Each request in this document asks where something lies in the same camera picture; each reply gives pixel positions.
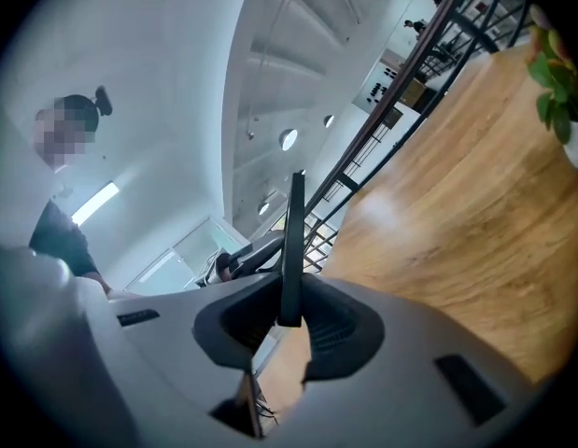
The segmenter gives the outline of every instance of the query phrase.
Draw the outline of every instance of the wooden table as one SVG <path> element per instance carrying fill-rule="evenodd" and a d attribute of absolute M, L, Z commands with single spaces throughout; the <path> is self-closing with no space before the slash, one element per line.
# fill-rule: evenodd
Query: wooden table
<path fill-rule="evenodd" d="M 440 308 L 537 381 L 578 336 L 578 171 L 525 53 L 467 65 L 351 202 L 323 273 Z"/>

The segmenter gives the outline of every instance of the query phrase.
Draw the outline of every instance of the black railing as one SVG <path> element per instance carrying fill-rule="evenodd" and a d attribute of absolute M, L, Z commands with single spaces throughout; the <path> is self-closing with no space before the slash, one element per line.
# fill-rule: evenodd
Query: black railing
<path fill-rule="evenodd" d="M 355 138 L 351 144 L 346 149 L 345 153 L 341 159 L 332 168 L 328 176 L 324 179 L 322 184 L 316 190 L 312 198 L 309 200 L 305 206 L 305 215 L 309 215 L 315 207 L 323 200 L 328 201 L 337 192 L 337 185 L 340 184 L 339 189 L 347 187 L 349 193 L 340 201 L 324 218 L 319 219 L 317 223 L 311 228 L 311 231 L 305 237 L 305 248 L 304 256 L 306 263 L 311 263 L 317 269 L 321 270 L 319 264 L 320 260 L 312 260 L 310 254 L 315 250 L 315 245 L 312 247 L 314 237 L 319 235 L 317 230 L 323 224 L 326 224 L 328 220 L 334 216 L 350 199 L 355 195 L 367 182 L 377 174 L 378 171 L 388 162 L 390 159 L 401 149 L 401 147 L 407 142 L 407 140 L 414 134 L 414 132 L 419 128 L 422 122 L 430 115 L 430 113 L 436 108 L 436 106 L 442 101 L 444 94 L 448 91 L 450 86 L 453 84 L 457 78 L 460 71 L 463 69 L 467 61 L 478 52 L 485 50 L 487 47 L 490 52 L 498 50 L 499 47 L 496 46 L 496 41 L 510 36 L 508 43 L 505 48 L 510 48 L 513 46 L 520 36 L 521 31 L 527 26 L 525 24 L 525 19 L 527 17 L 529 2 L 526 0 L 522 6 L 517 6 L 511 10 L 509 14 L 500 16 L 499 19 L 503 20 L 510 17 L 516 12 L 521 12 L 519 21 L 516 27 L 507 33 L 507 35 L 500 35 L 498 38 L 491 40 L 488 35 L 486 35 L 486 30 L 490 27 L 498 24 L 498 21 L 490 23 L 492 17 L 494 16 L 497 5 L 500 0 L 492 0 L 489 6 L 482 8 L 480 14 L 477 15 L 473 20 L 467 20 L 463 22 L 464 30 L 463 32 L 467 34 L 468 39 L 458 48 L 462 50 L 465 48 L 461 55 L 456 55 L 454 51 L 449 51 L 447 55 L 448 62 L 444 65 L 444 68 L 439 68 L 433 66 L 432 61 L 428 62 L 428 59 L 432 58 L 432 52 L 440 51 L 440 43 L 444 38 L 444 35 L 453 28 L 454 24 L 461 26 L 461 14 L 469 7 L 474 0 L 468 0 L 468 2 L 462 6 L 462 0 L 444 0 L 438 11 L 436 12 L 434 18 L 428 25 L 428 28 L 423 32 L 416 47 L 413 50 L 411 56 L 407 59 L 403 65 L 399 74 L 394 78 L 392 84 L 388 87 L 388 90 L 380 99 L 379 103 L 376 105 L 375 109 L 370 114 L 369 118 L 365 121 L 359 132 L 356 134 Z M 451 39 L 449 43 L 457 40 L 457 35 L 455 38 Z M 375 166 L 375 168 L 360 182 L 356 183 L 349 176 L 352 172 L 353 163 L 356 161 L 358 155 L 361 151 L 368 145 L 368 142 L 374 138 L 374 133 L 378 130 L 381 124 L 384 123 L 388 113 L 394 109 L 395 104 L 399 101 L 409 84 L 413 81 L 414 77 L 421 71 L 422 67 L 427 66 L 429 72 L 433 71 L 436 74 L 442 73 L 445 69 L 452 70 L 442 87 L 434 94 L 434 96 L 426 104 L 425 108 L 421 111 L 419 117 L 405 133 L 403 138 L 388 152 L 388 154 Z M 331 238 L 336 237 L 336 233 L 333 233 Z"/>

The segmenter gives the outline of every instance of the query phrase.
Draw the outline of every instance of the green plant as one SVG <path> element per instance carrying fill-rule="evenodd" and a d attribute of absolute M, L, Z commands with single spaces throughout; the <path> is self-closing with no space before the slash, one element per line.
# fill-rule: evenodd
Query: green plant
<path fill-rule="evenodd" d="M 571 121 L 578 121 L 577 69 L 545 14 L 536 6 L 531 6 L 530 14 L 536 25 L 530 28 L 528 70 L 548 89 L 536 101 L 538 116 L 546 129 L 553 128 L 558 141 L 566 145 L 571 138 Z"/>

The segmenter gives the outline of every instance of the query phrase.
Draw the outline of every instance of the round light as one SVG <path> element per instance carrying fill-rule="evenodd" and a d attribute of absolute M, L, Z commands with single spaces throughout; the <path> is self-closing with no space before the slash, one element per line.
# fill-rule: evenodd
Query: round light
<path fill-rule="evenodd" d="M 268 210 L 268 207 L 270 207 L 270 203 L 261 203 L 258 206 L 258 214 L 261 216 L 263 213 L 265 213 Z"/>
<path fill-rule="evenodd" d="M 280 147 L 283 151 L 288 151 L 297 141 L 297 130 L 285 130 L 280 134 Z"/>

